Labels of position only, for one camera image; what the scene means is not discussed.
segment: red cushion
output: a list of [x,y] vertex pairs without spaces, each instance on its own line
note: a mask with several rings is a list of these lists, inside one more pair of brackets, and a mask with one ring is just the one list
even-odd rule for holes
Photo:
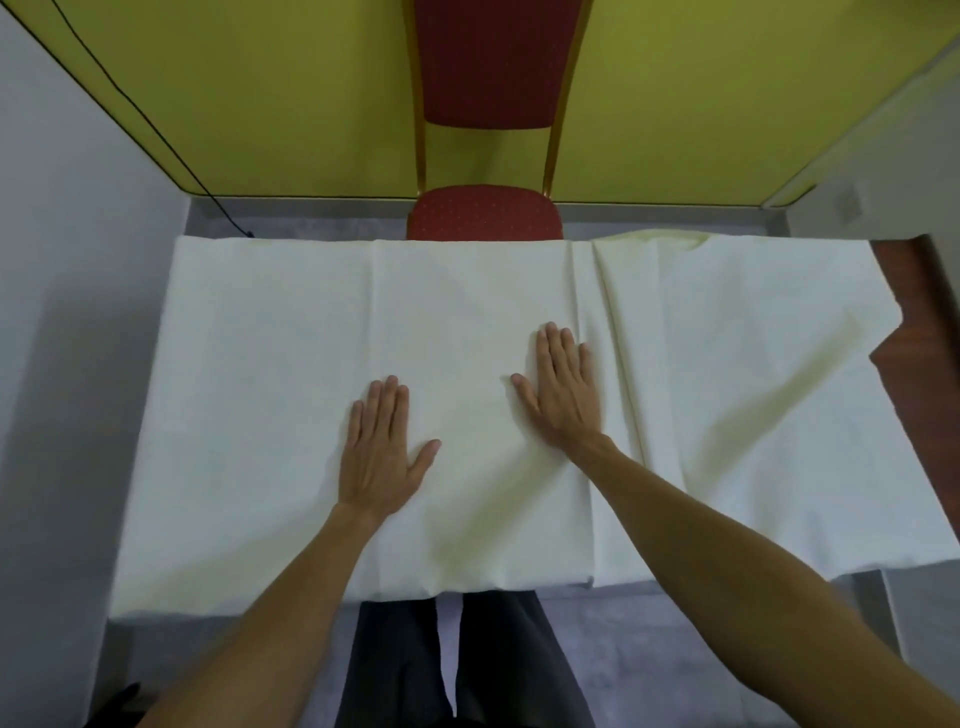
[[560,212],[532,189],[495,184],[439,187],[407,217],[408,240],[563,240]]
[[581,0],[416,0],[423,113],[472,129],[553,125]]

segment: left hand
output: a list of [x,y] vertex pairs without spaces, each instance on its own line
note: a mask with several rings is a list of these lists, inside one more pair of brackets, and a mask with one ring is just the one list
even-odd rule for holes
[[339,502],[379,526],[418,490],[440,450],[431,440],[407,466],[410,391],[395,376],[370,385],[367,402],[350,411],[347,444],[340,460]]

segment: yellow wall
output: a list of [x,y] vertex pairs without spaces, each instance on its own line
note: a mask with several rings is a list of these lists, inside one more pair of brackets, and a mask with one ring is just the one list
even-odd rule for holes
[[[199,192],[49,0],[8,8]],[[215,193],[412,197],[399,0],[60,0]],[[560,201],[758,205],[960,32],[956,0],[595,0]],[[430,186],[539,187],[546,132],[431,127]]]

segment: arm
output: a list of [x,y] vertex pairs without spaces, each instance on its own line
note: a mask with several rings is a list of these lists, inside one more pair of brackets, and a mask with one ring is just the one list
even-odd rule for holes
[[440,449],[407,467],[410,395],[395,376],[350,412],[340,493],[324,527],[240,619],[220,648],[147,713],[143,728],[292,726],[326,650],[364,546],[417,491]]
[[674,488],[600,432],[589,351],[538,333],[538,431],[593,481],[666,592],[745,685],[808,728],[960,726],[960,709],[890,652],[798,559]]

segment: chair frame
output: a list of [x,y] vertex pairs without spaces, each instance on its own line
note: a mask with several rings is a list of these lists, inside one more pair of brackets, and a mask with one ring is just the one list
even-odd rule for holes
[[[420,43],[417,37],[417,17],[414,7],[416,0],[401,0],[403,3],[403,24],[407,32],[407,56],[410,59],[410,82],[414,101],[414,145],[417,155],[417,197],[426,191],[426,119],[423,115],[423,76],[420,71]],[[543,167],[543,196],[548,200],[553,192],[553,177],[557,171],[557,155],[560,152],[560,136],[564,130],[566,102],[573,84],[573,73],[580,57],[580,46],[587,32],[587,23],[593,0],[581,0],[577,25],[570,41],[570,50],[566,56],[564,79],[557,97],[557,110],[550,126],[550,140],[546,147],[546,164]]]

